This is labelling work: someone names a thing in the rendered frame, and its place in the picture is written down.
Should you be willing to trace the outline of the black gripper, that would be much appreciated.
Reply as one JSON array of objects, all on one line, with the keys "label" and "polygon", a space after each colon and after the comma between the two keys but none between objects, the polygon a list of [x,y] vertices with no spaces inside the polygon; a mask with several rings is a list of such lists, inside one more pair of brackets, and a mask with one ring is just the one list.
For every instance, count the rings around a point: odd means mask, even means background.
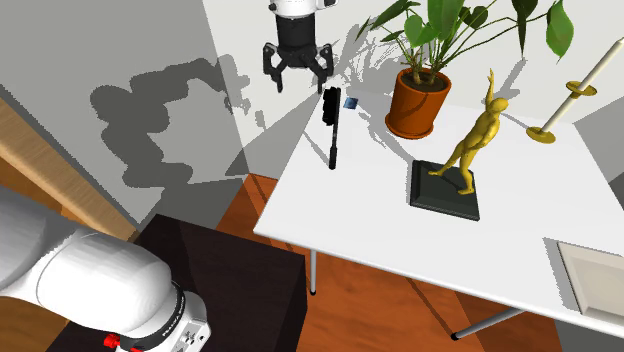
[{"label": "black gripper", "polygon": [[[287,68],[310,68],[317,77],[317,93],[321,94],[323,85],[334,74],[333,50],[331,44],[318,49],[318,55],[325,66],[317,61],[315,37],[315,14],[306,17],[286,18],[276,16],[278,47],[266,43],[263,47],[263,73],[276,83],[277,91],[283,91],[282,72]],[[281,61],[273,65],[273,57],[278,55]]]}]

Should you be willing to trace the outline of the green plant in orange pot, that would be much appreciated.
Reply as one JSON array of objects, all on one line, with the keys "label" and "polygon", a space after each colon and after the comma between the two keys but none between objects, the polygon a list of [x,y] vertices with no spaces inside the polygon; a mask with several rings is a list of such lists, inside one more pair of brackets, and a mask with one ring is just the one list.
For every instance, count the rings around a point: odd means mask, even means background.
[{"label": "green plant in orange pot", "polygon": [[396,0],[376,19],[367,19],[360,36],[398,17],[403,28],[387,32],[384,43],[396,43],[405,68],[396,76],[385,124],[394,135],[420,139],[431,134],[434,121],[447,98],[452,82],[442,70],[463,53],[473,49],[466,42],[490,21],[488,5],[467,7],[465,0],[427,0],[422,17],[414,0]]}]

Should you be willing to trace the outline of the white table with metal legs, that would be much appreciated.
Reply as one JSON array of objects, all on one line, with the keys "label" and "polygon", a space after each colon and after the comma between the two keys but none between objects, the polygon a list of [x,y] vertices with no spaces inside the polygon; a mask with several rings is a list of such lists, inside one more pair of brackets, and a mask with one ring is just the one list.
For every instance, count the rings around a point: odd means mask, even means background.
[{"label": "white table with metal legs", "polygon": [[336,131],[311,116],[255,232],[524,311],[624,338],[624,327],[567,300],[558,242],[624,256],[624,209],[578,130],[530,139],[529,117],[503,117],[472,171],[480,218],[409,204],[415,160],[445,161],[473,126],[474,108],[444,105],[419,140],[390,134],[386,96],[361,92]]}]

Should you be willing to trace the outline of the gold figure on dark base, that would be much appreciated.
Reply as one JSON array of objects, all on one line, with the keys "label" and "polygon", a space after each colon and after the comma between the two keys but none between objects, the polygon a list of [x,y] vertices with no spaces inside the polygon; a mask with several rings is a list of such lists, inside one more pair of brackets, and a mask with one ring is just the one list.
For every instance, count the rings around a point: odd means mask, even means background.
[{"label": "gold figure on dark base", "polygon": [[490,70],[488,81],[485,110],[457,143],[446,163],[413,161],[411,206],[472,221],[480,220],[474,174],[469,167],[477,152],[496,136],[500,128],[500,113],[508,107],[505,98],[493,98],[493,70]]}]

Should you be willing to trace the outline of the white candle in gold holder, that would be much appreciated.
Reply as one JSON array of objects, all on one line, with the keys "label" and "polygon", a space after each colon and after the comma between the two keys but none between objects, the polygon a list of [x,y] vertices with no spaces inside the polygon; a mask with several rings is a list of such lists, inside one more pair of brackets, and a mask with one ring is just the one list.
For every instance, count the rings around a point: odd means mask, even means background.
[{"label": "white candle in gold holder", "polygon": [[566,88],[569,90],[567,98],[561,103],[553,115],[541,127],[528,127],[528,137],[543,144],[552,144],[556,136],[551,131],[552,127],[563,117],[571,106],[582,96],[594,96],[597,89],[592,86],[596,77],[604,70],[610,61],[624,48],[624,37],[618,39],[595,64],[582,81],[568,81]]}]

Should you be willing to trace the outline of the white square tray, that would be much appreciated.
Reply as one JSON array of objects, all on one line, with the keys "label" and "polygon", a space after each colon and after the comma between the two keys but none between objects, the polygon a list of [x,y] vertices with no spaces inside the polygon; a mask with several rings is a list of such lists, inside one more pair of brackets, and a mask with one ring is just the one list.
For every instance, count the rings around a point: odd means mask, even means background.
[{"label": "white square tray", "polygon": [[624,257],[558,242],[580,313],[624,326]]}]

